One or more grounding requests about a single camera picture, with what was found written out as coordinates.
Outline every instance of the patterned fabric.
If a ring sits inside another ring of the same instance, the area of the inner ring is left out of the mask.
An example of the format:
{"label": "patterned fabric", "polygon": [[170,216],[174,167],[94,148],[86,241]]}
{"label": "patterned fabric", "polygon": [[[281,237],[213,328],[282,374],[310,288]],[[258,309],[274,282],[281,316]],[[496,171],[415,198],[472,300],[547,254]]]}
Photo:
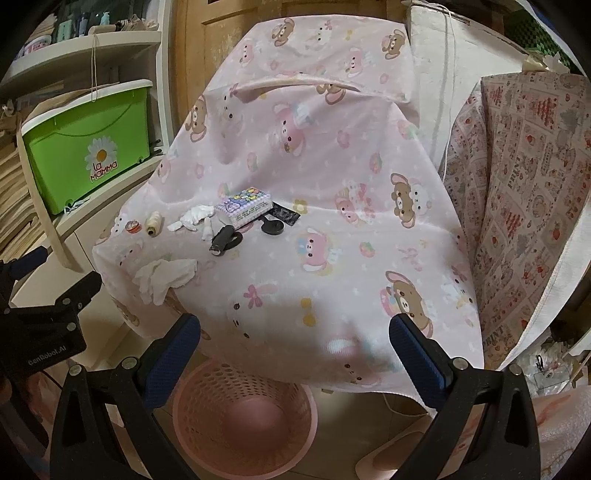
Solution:
{"label": "patterned fabric", "polygon": [[454,123],[445,185],[467,237],[488,368],[517,344],[587,198],[590,93],[571,74],[484,77]]}
{"label": "patterned fabric", "polygon": [[[449,355],[482,366],[462,228],[404,113],[414,83],[401,24],[256,25],[93,250],[130,327],[162,336],[187,311],[201,321],[205,355],[250,373],[418,399],[388,336],[392,315],[408,312]],[[155,210],[168,225],[251,186],[302,217],[280,236],[246,225],[222,257],[200,231],[125,228]],[[131,280],[160,258],[197,259],[196,276],[165,305],[144,304]]]}

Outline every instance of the wooden door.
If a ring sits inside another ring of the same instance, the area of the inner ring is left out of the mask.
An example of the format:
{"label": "wooden door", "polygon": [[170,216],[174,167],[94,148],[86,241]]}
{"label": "wooden door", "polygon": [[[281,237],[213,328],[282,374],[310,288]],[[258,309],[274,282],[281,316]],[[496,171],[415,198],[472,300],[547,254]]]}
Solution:
{"label": "wooden door", "polygon": [[301,15],[362,15],[404,21],[400,0],[176,0],[171,85],[176,128],[232,51],[258,22]]}

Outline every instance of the blue gripper pad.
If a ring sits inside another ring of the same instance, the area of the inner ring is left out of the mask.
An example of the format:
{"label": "blue gripper pad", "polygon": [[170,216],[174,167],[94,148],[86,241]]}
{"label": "blue gripper pad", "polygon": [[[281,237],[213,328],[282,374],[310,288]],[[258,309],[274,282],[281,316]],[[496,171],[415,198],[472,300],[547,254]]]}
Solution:
{"label": "blue gripper pad", "polygon": [[396,350],[396,354],[425,405],[439,411],[447,400],[447,388],[453,381],[453,374],[449,367],[442,368],[441,358],[431,357],[434,353],[433,347],[443,351],[439,344],[425,338],[413,321],[406,314],[404,316],[406,319],[403,319],[399,314],[390,320],[390,343]]}
{"label": "blue gripper pad", "polygon": [[142,355],[137,383],[147,410],[166,404],[200,338],[199,320],[185,313],[164,338],[153,341]]}

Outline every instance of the la mamma logo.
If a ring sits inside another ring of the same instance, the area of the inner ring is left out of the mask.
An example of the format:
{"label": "la mamma logo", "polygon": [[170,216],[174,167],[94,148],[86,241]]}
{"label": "la mamma logo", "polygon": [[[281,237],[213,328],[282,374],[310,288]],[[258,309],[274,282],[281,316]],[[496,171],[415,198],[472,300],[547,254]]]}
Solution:
{"label": "la mamma logo", "polygon": [[94,138],[85,160],[90,181],[98,180],[117,168],[117,144],[110,137]]}

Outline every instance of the small box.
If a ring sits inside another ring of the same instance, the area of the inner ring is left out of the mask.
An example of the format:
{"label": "small box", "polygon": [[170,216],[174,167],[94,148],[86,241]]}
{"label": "small box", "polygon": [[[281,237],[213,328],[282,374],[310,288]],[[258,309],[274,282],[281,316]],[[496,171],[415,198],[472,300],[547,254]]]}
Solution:
{"label": "small box", "polygon": [[272,207],[271,195],[251,187],[229,196],[214,209],[222,223],[239,229],[267,213]]}

